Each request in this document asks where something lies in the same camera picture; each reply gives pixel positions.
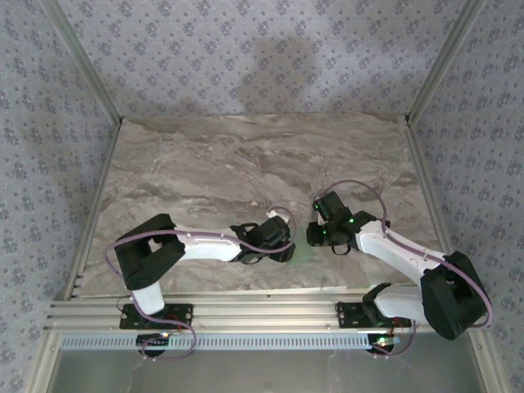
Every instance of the black motor bracket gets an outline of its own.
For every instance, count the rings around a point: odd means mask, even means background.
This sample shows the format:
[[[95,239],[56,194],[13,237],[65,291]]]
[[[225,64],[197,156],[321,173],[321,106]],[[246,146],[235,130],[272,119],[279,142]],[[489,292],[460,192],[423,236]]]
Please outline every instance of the black motor bracket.
[[[174,228],[175,225],[168,214],[159,214],[127,232],[119,240],[139,233]],[[161,247],[152,251],[149,245],[151,239]],[[185,254],[184,249],[185,245],[176,235],[144,237],[115,247],[125,286],[130,291],[135,291],[154,284],[182,258]]]
[[[336,192],[329,192],[315,200],[313,209],[318,211],[324,224],[310,222],[306,231],[307,241],[311,246],[330,246],[336,255],[347,255],[351,249],[358,250],[356,234],[365,224],[377,219],[366,211],[351,213]],[[389,228],[389,221],[386,221],[386,226]],[[346,252],[337,253],[335,246],[347,246]]]
[[[395,334],[368,334],[368,342],[372,347],[366,350],[367,352],[373,355],[387,355],[395,349]]]
[[[382,283],[374,287],[362,298],[361,302],[338,302],[335,311],[338,317],[338,327],[348,328],[409,328],[412,323],[406,318],[388,318],[382,315],[375,305],[377,294],[391,284]]]
[[[291,231],[282,217],[274,216],[265,220],[261,225],[243,224],[230,227],[240,240],[265,250],[274,250],[284,247],[291,239]],[[295,244],[282,252],[268,254],[253,251],[241,245],[242,251],[231,262],[242,262],[243,264],[256,264],[265,256],[277,262],[287,262],[295,251]]]
[[[169,338],[163,337],[160,333],[139,334],[134,343],[136,346],[142,346],[142,344],[146,341],[148,341],[147,346],[154,347],[155,349],[139,350],[138,352],[143,352],[143,354],[149,358],[155,358],[157,356],[162,355],[165,352],[165,350],[163,350],[162,348],[165,348],[169,345]]]
[[[486,293],[472,262],[465,254],[456,251],[447,255],[445,260],[462,270]],[[448,340],[456,339],[487,311],[477,291],[442,264],[426,270],[420,283],[424,316],[431,327]]]
[[[193,319],[193,305],[191,304],[166,304],[164,309],[151,315],[157,319],[170,319],[184,322],[191,326]],[[183,330],[185,327],[172,323],[157,323],[145,319],[133,304],[124,305],[120,316],[120,329],[122,330]]]

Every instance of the patterned wallpaper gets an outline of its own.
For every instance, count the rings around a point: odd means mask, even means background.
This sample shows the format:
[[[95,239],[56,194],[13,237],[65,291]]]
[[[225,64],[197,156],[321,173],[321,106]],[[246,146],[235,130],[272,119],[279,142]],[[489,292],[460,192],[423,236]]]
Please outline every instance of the patterned wallpaper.
[[[524,5],[488,1],[416,130],[455,246],[474,258],[524,391]]]
[[[123,116],[405,113],[463,0],[60,0]]]
[[[38,2],[0,2],[0,391],[31,350],[83,229],[113,126]]]

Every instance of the metal frame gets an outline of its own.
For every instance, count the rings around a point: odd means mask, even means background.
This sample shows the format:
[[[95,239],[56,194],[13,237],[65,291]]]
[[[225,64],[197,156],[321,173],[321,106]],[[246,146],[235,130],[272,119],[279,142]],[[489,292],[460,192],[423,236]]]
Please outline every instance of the metal frame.
[[[400,132],[405,135],[408,149],[413,157],[415,170],[430,211],[443,252],[449,253],[453,246],[445,221],[436,203],[435,190],[428,177],[427,167],[422,158],[416,134],[404,120],[400,120]],[[107,176],[111,156],[115,148],[116,134],[111,144],[104,170],[102,171],[92,213],[84,231],[79,251],[68,280],[63,300],[52,304],[44,325],[44,333],[34,369],[28,380],[27,391],[46,391],[52,380],[54,364],[59,356],[59,347],[64,335],[71,333],[121,334],[118,329],[120,312],[116,309],[118,298],[72,298],[75,281],[81,277],[90,240],[93,236],[100,210],[102,189]],[[338,328],[334,305],[338,301],[361,301],[368,289],[345,287],[305,288],[263,291],[224,291],[178,294],[167,296],[166,302],[187,302],[194,304],[193,327],[200,333],[384,333],[384,329]],[[431,332],[428,326],[421,326],[420,332]],[[479,369],[489,393],[511,392],[493,335],[488,331],[471,331],[472,341]]]
[[[440,46],[431,69],[409,106],[409,125],[415,125],[420,120],[420,116],[422,116],[427,104],[433,98],[436,88],[444,78],[446,71],[459,52],[462,43],[468,36],[469,30],[472,28],[475,20],[477,20],[485,4],[486,0],[466,0],[463,4],[444,42]]]
[[[62,9],[58,0],[41,0],[47,16],[54,24],[56,32],[61,36],[67,46],[70,55],[75,59],[75,63],[84,76],[91,92],[98,100],[100,107],[113,124],[119,124],[121,117],[115,103],[111,100],[111,95],[98,75],[88,54],[85,52],[82,43],[75,33],[75,29],[67,19],[66,13]]]

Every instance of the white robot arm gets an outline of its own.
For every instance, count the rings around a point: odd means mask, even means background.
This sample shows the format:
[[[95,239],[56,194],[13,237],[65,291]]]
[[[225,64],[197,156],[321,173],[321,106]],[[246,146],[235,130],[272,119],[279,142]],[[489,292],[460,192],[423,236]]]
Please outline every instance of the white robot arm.
[[[159,231],[166,234],[153,234]],[[291,231],[278,215],[270,217],[261,225],[234,225],[218,231],[203,232],[200,229],[176,227],[169,215],[160,214],[119,240],[136,236],[136,240],[116,246],[115,253],[125,286],[147,315],[164,309],[159,280],[181,260],[255,264],[268,256],[277,262],[287,262],[295,250]]]
[[[372,289],[363,298],[371,320],[399,317],[428,322],[441,336],[453,340],[487,311],[489,299],[466,255],[429,250],[394,233],[387,223],[367,212],[353,215],[335,192],[321,196],[313,206],[322,219],[321,224],[309,223],[311,246],[330,246],[334,253],[335,246],[347,246],[342,255],[357,250],[376,256],[417,284],[383,283]],[[452,265],[460,274],[445,265]]]

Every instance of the marble tabletop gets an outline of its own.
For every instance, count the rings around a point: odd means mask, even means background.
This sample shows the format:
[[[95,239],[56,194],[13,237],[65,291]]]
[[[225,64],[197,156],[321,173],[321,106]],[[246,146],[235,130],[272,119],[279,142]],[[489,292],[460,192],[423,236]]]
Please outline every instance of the marble tabletop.
[[[260,224],[270,206],[281,205],[293,211],[304,230],[312,198],[343,178],[380,192],[396,232],[439,249],[403,129],[395,118],[362,113],[124,120],[79,295],[128,293],[103,262],[102,250],[153,215],[169,213],[179,225],[218,229]],[[352,211],[381,215],[378,202],[362,187],[346,184],[336,191]],[[293,266],[267,258],[252,266],[183,261],[161,285],[168,294],[407,281],[372,256],[354,251],[336,256],[328,248],[314,248],[313,259]]]

